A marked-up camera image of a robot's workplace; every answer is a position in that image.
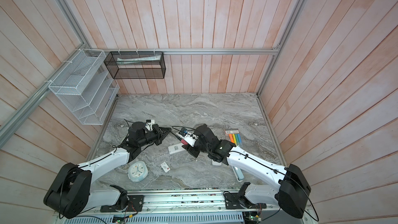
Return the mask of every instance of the wooden wall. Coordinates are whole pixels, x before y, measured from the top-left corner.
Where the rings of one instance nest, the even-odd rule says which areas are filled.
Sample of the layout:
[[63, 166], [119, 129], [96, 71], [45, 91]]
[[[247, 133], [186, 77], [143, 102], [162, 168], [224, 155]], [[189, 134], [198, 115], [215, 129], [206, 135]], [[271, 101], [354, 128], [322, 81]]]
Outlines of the wooden wall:
[[[0, 0], [0, 125], [81, 42], [55, 0]], [[2, 223], [46, 223], [43, 198], [59, 169], [85, 160], [98, 127], [50, 94], [0, 150]]]
[[[66, 0], [92, 47], [275, 47], [297, 0]], [[165, 79], [121, 93], [257, 92], [268, 56], [166, 56]]]
[[398, 221], [397, 2], [308, 0], [261, 95], [320, 223]]

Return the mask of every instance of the small white card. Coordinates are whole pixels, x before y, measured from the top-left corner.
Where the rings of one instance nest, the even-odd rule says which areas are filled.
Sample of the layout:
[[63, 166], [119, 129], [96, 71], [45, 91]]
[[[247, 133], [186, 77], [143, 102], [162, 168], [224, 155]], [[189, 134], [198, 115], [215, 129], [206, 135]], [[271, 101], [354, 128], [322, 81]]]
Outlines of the small white card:
[[164, 172], [168, 172], [170, 170], [169, 166], [166, 164], [166, 162], [162, 162], [162, 164], [160, 165], [162, 167], [162, 169], [164, 170]]

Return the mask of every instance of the light blue clock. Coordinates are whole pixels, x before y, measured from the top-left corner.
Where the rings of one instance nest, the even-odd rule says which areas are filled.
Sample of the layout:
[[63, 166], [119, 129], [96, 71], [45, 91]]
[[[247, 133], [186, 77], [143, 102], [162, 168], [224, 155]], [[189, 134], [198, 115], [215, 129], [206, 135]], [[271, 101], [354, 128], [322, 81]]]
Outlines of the light blue clock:
[[128, 176], [134, 183], [142, 181], [148, 175], [148, 168], [143, 161], [133, 163], [129, 167]]

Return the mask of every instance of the gray marble surface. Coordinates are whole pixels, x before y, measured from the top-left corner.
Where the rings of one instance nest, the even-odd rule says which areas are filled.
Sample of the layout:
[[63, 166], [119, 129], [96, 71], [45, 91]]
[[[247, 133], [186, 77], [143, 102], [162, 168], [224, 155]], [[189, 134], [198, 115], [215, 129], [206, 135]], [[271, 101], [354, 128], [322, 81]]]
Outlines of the gray marble surface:
[[[124, 121], [154, 119], [160, 127], [198, 127], [207, 124], [219, 139], [229, 139], [226, 128], [238, 128], [242, 148], [267, 161], [279, 163], [274, 144], [264, 122], [257, 97], [254, 93], [223, 94], [172, 94], [172, 95], [124, 95], [119, 97], [112, 118], [96, 151], [101, 156], [119, 145], [127, 134]], [[170, 155], [168, 146], [179, 143], [169, 134], [159, 146], [153, 145], [142, 152], [134, 161], [120, 166], [100, 177], [94, 187], [116, 184], [127, 190], [139, 189], [181, 189], [207, 187], [240, 187], [230, 166], [213, 166], [207, 154], [195, 158], [183, 151]], [[127, 176], [130, 164], [144, 161], [148, 176], [133, 183]], [[166, 162], [171, 168], [164, 172], [160, 164]], [[244, 182], [263, 184], [261, 180], [242, 171]]]

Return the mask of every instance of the black mesh basket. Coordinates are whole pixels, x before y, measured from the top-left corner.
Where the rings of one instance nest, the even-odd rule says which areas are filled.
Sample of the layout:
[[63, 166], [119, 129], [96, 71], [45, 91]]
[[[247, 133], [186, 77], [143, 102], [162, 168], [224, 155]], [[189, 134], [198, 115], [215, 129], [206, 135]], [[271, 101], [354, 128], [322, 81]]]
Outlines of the black mesh basket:
[[[145, 61], [145, 58], [157, 55], [160, 60]], [[160, 51], [111, 51], [104, 63], [114, 79], [163, 79], [166, 72]]]

